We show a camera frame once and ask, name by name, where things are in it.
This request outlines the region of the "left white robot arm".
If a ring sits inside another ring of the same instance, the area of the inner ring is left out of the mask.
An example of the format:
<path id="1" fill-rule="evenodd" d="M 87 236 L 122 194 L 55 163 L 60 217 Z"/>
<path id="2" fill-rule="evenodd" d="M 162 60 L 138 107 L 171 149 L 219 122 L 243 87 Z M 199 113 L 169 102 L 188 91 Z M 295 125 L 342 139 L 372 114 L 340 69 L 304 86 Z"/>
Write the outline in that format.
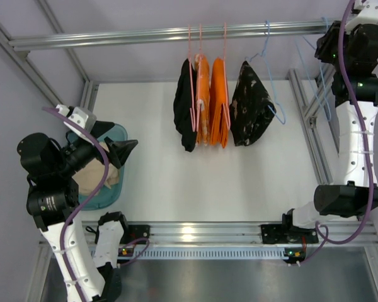
<path id="1" fill-rule="evenodd" d="M 89 251 L 79 215 L 78 184 L 73 175 L 101 154 L 78 138 L 61 147 L 44 133 L 32 133 L 17 146 L 29 183 L 26 210 L 50 244 L 64 278 L 68 301 L 116 301 L 122 292 L 117 270 L 119 245 L 129 236 L 120 211 L 100 217 L 95 253 Z"/>

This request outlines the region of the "beige trousers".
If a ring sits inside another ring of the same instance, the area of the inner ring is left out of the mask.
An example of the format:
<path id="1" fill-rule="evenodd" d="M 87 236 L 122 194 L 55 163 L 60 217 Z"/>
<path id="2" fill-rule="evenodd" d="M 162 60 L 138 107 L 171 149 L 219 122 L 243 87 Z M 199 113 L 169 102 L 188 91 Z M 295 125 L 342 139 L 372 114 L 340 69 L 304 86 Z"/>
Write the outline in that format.
<path id="1" fill-rule="evenodd" d="M 88 196 L 98 185 L 103 177 L 105 166 L 98 160 L 92 160 L 86 167 L 73 175 L 73 179 L 79 186 L 79 194 Z M 119 170 L 112 164 L 108 165 L 108 174 L 103 186 L 111 189 L 120 180 Z"/>

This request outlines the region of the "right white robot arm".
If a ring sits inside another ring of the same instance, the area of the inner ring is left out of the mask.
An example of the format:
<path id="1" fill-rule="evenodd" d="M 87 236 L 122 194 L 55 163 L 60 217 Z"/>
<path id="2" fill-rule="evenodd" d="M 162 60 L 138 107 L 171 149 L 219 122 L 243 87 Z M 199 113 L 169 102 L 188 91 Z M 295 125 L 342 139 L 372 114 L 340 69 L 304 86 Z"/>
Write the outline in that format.
<path id="1" fill-rule="evenodd" d="M 315 57 L 336 72 L 331 90 L 339 121 L 339 165 L 332 184 L 319 185 L 313 200 L 282 216 L 282 230 L 291 237 L 312 236 L 333 218 L 361 216 L 365 225 L 378 207 L 374 170 L 374 129 L 378 114 L 378 25 L 352 28 L 335 21 L 318 39 Z"/>

